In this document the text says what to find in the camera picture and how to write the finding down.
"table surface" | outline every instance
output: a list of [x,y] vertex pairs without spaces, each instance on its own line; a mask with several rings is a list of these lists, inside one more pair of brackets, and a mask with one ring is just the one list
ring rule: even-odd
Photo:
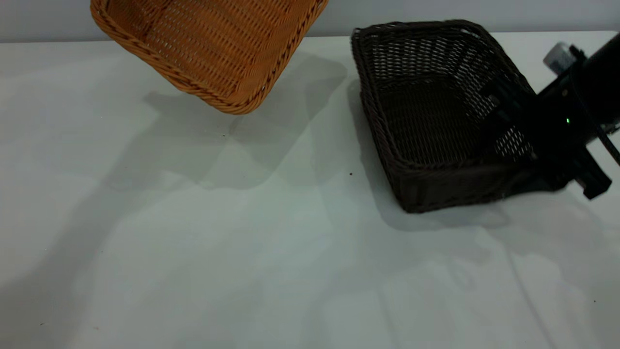
[[[536,90],[557,41],[495,34]],[[0,45],[1,348],[616,348],[620,169],[423,215],[393,199],[346,37],[229,116],[113,42]]]

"tan wicker basket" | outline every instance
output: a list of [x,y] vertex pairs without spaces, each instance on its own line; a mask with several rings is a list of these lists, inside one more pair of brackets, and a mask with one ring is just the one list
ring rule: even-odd
[[328,0],[91,0],[97,25],[179,90],[256,109]]

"woven basket wall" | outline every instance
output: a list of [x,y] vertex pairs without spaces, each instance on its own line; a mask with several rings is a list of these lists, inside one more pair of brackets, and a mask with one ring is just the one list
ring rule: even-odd
[[519,130],[487,139],[496,105],[482,87],[501,75],[534,91],[481,26],[373,25],[356,29],[352,45],[373,140],[407,212],[494,201],[534,176],[533,149]]
[[327,0],[91,0],[97,25],[229,114],[265,99]]

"basket bottom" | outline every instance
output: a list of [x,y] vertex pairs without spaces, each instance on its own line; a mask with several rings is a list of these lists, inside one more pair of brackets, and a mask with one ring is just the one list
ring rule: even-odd
[[389,133],[401,157],[421,165],[471,159],[479,118],[454,78],[412,81],[379,90]]

